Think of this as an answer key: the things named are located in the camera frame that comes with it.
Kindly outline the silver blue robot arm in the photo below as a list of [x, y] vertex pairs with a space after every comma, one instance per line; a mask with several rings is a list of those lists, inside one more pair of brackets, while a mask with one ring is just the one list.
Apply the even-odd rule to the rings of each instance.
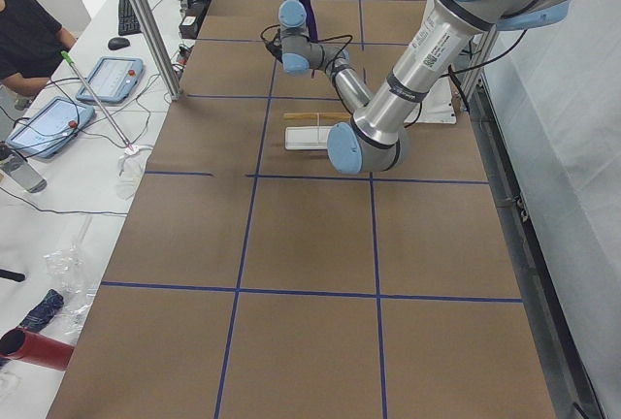
[[326, 74], [353, 114], [333, 126], [327, 151], [342, 174], [381, 172], [400, 165], [409, 151], [405, 121], [423, 103], [467, 41], [478, 34], [526, 30], [561, 21], [571, 0], [434, 0], [428, 17], [377, 92], [351, 68], [345, 51], [314, 43], [298, 0], [278, 10], [281, 64], [288, 74]]

